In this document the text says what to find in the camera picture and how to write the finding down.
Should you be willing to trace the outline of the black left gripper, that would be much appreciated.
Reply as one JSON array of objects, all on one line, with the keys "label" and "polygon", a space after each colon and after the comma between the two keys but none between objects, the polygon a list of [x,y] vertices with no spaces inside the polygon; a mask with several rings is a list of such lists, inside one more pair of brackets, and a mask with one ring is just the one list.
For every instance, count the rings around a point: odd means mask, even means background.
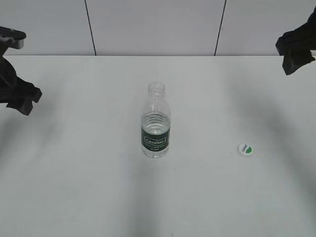
[{"label": "black left gripper", "polygon": [[[8,49],[7,44],[0,44],[0,102],[7,103],[7,108],[15,109],[28,116],[33,110],[33,102],[39,102],[42,91],[22,79],[17,79],[16,82],[15,69],[3,57]],[[10,93],[15,85],[14,94],[17,97],[12,97]]]}]

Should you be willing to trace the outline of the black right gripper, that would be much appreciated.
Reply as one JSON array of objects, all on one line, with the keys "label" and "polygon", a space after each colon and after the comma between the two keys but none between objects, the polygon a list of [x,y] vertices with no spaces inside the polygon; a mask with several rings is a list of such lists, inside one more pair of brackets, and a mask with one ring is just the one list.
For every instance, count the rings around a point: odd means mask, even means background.
[{"label": "black right gripper", "polygon": [[287,76],[302,66],[315,61],[312,51],[316,50],[316,9],[306,23],[297,29],[285,32],[276,42],[276,49],[283,56],[282,67]]}]

